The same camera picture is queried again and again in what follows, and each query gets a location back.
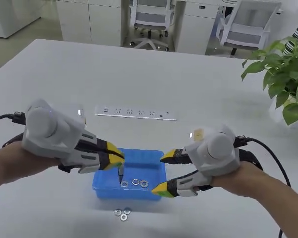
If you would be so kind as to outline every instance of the green plant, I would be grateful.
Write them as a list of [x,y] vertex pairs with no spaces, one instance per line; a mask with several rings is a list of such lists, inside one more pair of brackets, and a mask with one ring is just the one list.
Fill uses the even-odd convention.
[[[284,41],[290,41],[293,52],[285,54]],[[242,80],[249,73],[259,73],[266,70],[263,80],[263,90],[269,87],[270,98],[276,96],[276,108],[284,106],[283,117],[287,125],[298,120],[298,39],[286,37],[280,41],[274,41],[264,50],[256,50],[251,58],[262,57],[263,60],[252,63],[242,74]]]

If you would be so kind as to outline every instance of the white table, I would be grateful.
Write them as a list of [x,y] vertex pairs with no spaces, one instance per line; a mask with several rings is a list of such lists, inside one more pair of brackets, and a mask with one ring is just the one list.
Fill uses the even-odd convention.
[[[0,69],[0,115],[25,110],[38,97],[85,106],[87,129],[118,147],[167,151],[189,143],[201,126],[226,123],[258,138],[279,157],[298,192],[298,131],[274,124],[262,74],[241,82],[241,59],[36,40]],[[95,116],[96,105],[168,109],[178,121]],[[0,147],[23,131],[0,122]],[[282,179],[261,147],[247,147]],[[191,171],[168,166],[168,178]],[[254,200],[212,189],[157,203],[101,202],[93,174],[48,169],[0,188],[0,238],[271,238],[278,227]],[[130,206],[127,222],[115,208]]]

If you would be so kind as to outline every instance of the gray floor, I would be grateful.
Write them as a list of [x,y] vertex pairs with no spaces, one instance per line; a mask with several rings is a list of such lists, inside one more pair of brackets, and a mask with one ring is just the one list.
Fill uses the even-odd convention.
[[[37,38],[62,40],[60,23],[58,20],[58,14],[54,0],[42,1],[44,2],[44,5],[42,7],[41,19],[38,19],[37,21],[28,25],[27,27],[15,33],[8,39],[0,38],[0,68]],[[139,32],[134,32],[134,30],[131,29],[130,36],[125,41],[126,47],[129,47],[128,43],[134,34],[136,35],[136,37],[140,37]],[[162,41],[168,42],[170,51],[174,51],[171,34],[172,32],[170,32],[168,38],[163,37]],[[152,37],[155,39],[159,39],[159,34],[154,33]],[[222,47],[219,45],[217,39],[211,38],[206,54],[230,57],[230,52],[231,48]],[[238,50],[235,57],[246,58],[249,55],[250,51]]]

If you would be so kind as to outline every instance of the blue plastic tray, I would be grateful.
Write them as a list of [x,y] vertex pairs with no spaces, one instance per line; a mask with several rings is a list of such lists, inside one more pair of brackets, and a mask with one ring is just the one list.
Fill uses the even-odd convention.
[[[133,199],[159,201],[160,196],[153,195],[153,190],[166,181],[165,166],[160,162],[162,151],[120,149],[125,154],[125,170],[123,181],[129,186],[121,188],[118,178],[118,168],[98,170],[95,173],[93,189],[100,199]],[[148,187],[132,185],[133,179],[148,182]]]

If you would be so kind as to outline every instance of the black cable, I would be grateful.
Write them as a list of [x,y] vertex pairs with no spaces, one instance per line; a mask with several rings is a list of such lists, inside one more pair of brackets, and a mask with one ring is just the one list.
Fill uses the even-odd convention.
[[14,115],[13,114],[3,114],[3,115],[0,116],[0,120],[2,120],[4,118],[13,119]]
[[[283,174],[283,176],[285,178],[285,181],[286,181],[287,186],[288,187],[291,187],[290,182],[289,182],[289,178],[288,178],[288,176],[286,174],[286,171],[285,171],[284,167],[282,166],[282,164],[280,163],[280,161],[278,160],[277,156],[274,154],[274,152],[267,145],[265,145],[263,142],[261,142],[261,141],[259,141],[257,139],[247,138],[246,140],[247,140],[247,142],[248,141],[253,141],[253,142],[256,142],[257,144],[260,144],[261,146],[263,146],[271,154],[271,156],[276,161],[279,169],[281,170],[281,172],[282,172],[282,174]],[[279,234],[278,234],[278,238],[282,238],[282,235],[283,235],[283,231],[282,231],[282,229],[280,229],[279,230]]]

